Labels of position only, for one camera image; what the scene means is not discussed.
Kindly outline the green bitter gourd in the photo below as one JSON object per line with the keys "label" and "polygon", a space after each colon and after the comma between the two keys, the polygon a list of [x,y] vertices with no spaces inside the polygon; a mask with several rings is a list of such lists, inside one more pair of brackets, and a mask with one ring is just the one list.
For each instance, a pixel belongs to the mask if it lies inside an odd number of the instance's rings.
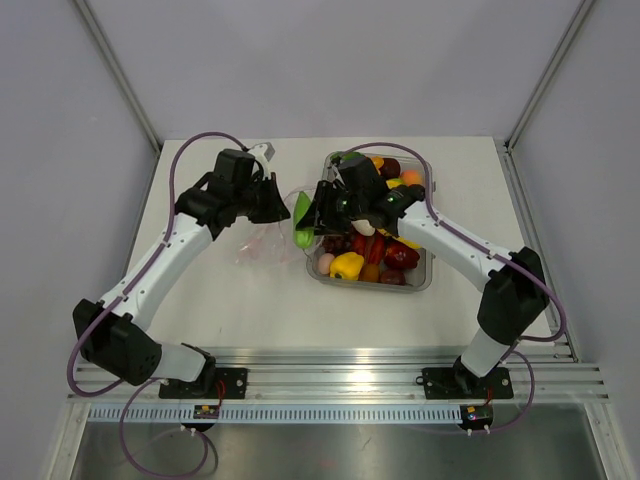
{"label": "green bitter gourd", "polygon": [[314,227],[308,226],[303,219],[311,207],[312,200],[305,191],[298,193],[293,211],[293,241],[296,247],[306,250],[314,243]]}

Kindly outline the dark red grape bunch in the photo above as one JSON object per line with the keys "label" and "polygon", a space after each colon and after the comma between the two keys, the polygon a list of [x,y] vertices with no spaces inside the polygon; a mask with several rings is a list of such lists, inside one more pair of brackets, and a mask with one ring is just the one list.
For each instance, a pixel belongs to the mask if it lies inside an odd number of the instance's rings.
{"label": "dark red grape bunch", "polygon": [[348,235],[326,235],[321,246],[325,253],[338,256],[351,250],[351,238]]}

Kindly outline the clear pink zip top bag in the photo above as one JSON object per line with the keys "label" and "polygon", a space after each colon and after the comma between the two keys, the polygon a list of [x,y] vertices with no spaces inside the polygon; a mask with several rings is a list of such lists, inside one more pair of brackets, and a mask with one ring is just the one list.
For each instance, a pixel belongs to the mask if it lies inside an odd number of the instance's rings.
{"label": "clear pink zip top bag", "polygon": [[298,198],[311,201],[314,193],[314,186],[304,185],[286,194],[283,201],[291,217],[276,223],[252,225],[239,244],[236,264],[270,268],[310,259],[320,247],[320,237],[315,236],[306,248],[300,248],[296,243],[299,233],[295,230],[294,216]]}

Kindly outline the yellow bell pepper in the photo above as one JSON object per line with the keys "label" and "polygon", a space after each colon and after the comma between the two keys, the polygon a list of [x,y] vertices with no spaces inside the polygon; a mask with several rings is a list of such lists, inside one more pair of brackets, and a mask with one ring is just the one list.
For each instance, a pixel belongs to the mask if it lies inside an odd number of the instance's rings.
{"label": "yellow bell pepper", "polygon": [[357,280],[365,264],[362,255],[356,252],[347,252],[335,257],[329,267],[331,278],[344,280]]}

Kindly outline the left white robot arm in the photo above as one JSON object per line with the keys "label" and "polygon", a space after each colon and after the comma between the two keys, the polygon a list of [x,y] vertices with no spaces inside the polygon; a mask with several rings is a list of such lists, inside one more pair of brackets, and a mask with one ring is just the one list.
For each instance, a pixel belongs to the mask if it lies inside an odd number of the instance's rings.
{"label": "left white robot arm", "polygon": [[172,194],[167,227],[135,267],[98,301],[73,311],[75,357],[139,386],[150,379],[181,382],[195,398],[216,385],[216,361],[187,344],[165,344],[147,333],[165,296],[188,266],[237,218],[253,224],[289,218],[269,162],[273,146],[224,149],[214,168],[181,194]]}

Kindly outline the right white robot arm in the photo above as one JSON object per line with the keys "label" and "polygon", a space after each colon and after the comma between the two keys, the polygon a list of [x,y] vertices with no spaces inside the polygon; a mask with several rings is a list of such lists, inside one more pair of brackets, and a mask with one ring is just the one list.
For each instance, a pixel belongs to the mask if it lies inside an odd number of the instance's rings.
{"label": "right white robot arm", "polygon": [[434,209],[429,186],[389,187],[363,155],[339,158],[337,172],[318,182],[295,228],[336,235],[363,222],[430,251],[465,276],[481,294],[478,330],[448,370],[449,390],[478,396],[550,302],[539,255],[528,247],[504,249],[461,228]]}

